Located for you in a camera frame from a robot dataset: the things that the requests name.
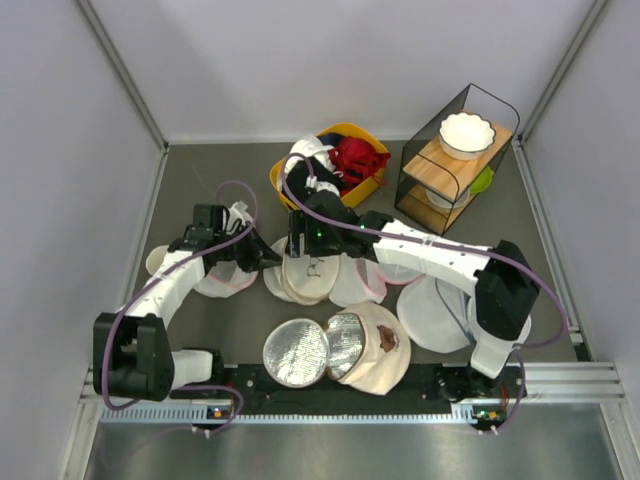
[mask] green bowl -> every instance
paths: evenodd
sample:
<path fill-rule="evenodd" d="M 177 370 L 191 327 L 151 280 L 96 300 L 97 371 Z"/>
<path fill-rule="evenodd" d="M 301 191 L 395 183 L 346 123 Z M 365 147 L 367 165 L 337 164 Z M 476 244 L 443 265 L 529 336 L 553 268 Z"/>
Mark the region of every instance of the green bowl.
<path fill-rule="evenodd" d="M 489 185 L 491 185 L 491 181 L 493 180 L 493 170 L 489 167 L 485 167 L 478 178 L 476 178 L 471 185 L 469 186 L 469 190 L 471 190 L 471 195 L 475 195 L 476 193 L 484 192 Z"/>

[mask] red cloth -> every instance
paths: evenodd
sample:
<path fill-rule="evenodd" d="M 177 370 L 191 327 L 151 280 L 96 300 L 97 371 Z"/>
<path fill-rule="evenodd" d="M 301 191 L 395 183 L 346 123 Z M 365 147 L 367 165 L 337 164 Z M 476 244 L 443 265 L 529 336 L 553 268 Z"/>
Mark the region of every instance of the red cloth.
<path fill-rule="evenodd" d="M 375 148 L 361 138 L 345 137 L 335 148 L 329 150 L 329 158 L 336 169 L 343 173 L 346 188 L 341 195 L 349 192 L 367 178 L 375 175 L 387 165 L 391 155 L 378 153 Z"/>

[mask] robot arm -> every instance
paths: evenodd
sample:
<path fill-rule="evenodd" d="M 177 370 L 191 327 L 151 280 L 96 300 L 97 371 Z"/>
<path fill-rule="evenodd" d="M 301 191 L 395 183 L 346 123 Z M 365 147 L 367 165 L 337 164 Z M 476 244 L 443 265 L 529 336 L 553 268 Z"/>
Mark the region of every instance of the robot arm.
<path fill-rule="evenodd" d="M 225 249 L 193 257 L 248 228 L 250 217 L 247 217 L 245 209 L 241 203 L 230 209 L 216 205 L 194 207 L 193 223 L 181 238 L 171 244 L 161 267 L 146 283 L 156 285 L 146 289 L 147 292 L 136 298 L 125 312 L 111 346 L 107 372 L 110 394 L 164 400 L 171 390 L 207 381 L 222 370 L 222 358 L 217 351 L 171 352 L 166 329 L 187 294 L 217 262 L 235 260 L 246 272 L 281 263 L 281 257 L 264 243 L 255 229 Z M 164 273 L 177 263 L 181 263 L 178 268 Z M 94 323 L 93 364 L 96 374 L 93 384 L 97 393 L 102 392 L 102 371 L 97 367 L 102 365 L 107 337 L 116 315 L 103 313 Z"/>
<path fill-rule="evenodd" d="M 358 216 L 329 192 L 314 194 L 305 205 L 330 219 L 372 228 L 381 235 L 334 227 L 294 211 L 289 218 L 289 255 L 300 254 L 300 239 L 304 238 L 304 253 L 311 256 L 347 253 L 351 257 L 401 265 L 448 282 L 469 295 L 469 327 L 476 340 L 470 365 L 485 377 L 498 377 L 514 345 L 523 343 L 529 335 L 529 314 L 539 290 L 514 267 L 485 256 L 436 248 L 431 245 L 433 242 L 465 245 L 420 232 L 378 212 Z M 387 238 L 385 233 L 422 238 L 423 242 L 403 242 Z M 495 248 L 473 248 L 499 253 L 528 266 L 520 249 L 506 241 Z"/>

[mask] wooden shelf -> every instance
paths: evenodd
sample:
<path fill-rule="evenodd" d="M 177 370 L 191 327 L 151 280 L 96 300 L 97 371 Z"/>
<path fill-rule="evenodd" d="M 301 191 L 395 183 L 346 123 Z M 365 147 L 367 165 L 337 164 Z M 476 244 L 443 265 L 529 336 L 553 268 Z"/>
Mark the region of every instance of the wooden shelf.
<path fill-rule="evenodd" d="M 476 160 L 463 161 L 450 157 L 442 150 L 440 146 L 439 136 L 433 138 L 420 153 L 413 157 L 402 169 L 408 175 L 411 175 L 430 190 L 442 193 L 443 196 L 453 201 L 456 196 L 462 194 L 467 187 L 475 180 L 478 174 L 485 168 L 491 159 L 504 147 L 505 143 L 511 138 L 512 132 L 506 128 L 492 123 L 491 126 L 496 131 L 496 140 L 489 149 Z M 456 185 L 456 181 L 449 172 L 443 170 L 446 168 L 455 175 L 460 186 Z"/>
<path fill-rule="evenodd" d="M 467 205 L 471 203 L 474 197 L 475 195 L 471 195 L 465 205 L 454 209 L 451 215 L 449 215 L 449 212 L 436 210 L 437 207 L 434 207 L 429 201 L 425 188 L 418 184 L 415 185 L 407 195 L 400 199 L 396 208 L 434 232 L 443 234 L 451 224 L 456 221 L 456 218 L 460 216 L 464 209 L 467 208 Z"/>

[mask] black base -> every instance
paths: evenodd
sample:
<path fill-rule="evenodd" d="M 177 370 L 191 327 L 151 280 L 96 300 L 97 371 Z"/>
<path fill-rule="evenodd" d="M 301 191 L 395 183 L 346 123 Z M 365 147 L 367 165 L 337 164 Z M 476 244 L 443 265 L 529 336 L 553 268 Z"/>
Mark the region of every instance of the black base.
<path fill-rule="evenodd" d="M 287 388 L 273 380 L 260 364 L 227 367 L 218 380 L 242 393 L 244 415 L 411 415 L 450 413 L 454 402 L 445 398 L 441 380 L 463 376 L 466 372 L 465 366 L 411 364 L 403 379 L 385 396 L 363 393 L 327 377 L 306 388 Z M 509 396 L 515 398 L 520 388 L 516 383 L 518 378 L 518 367 L 505 367 L 500 381 L 482 395 L 476 392 L 475 397 L 500 399 L 504 384 Z M 170 398 L 227 398 L 228 395 L 213 391 L 174 391 Z"/>

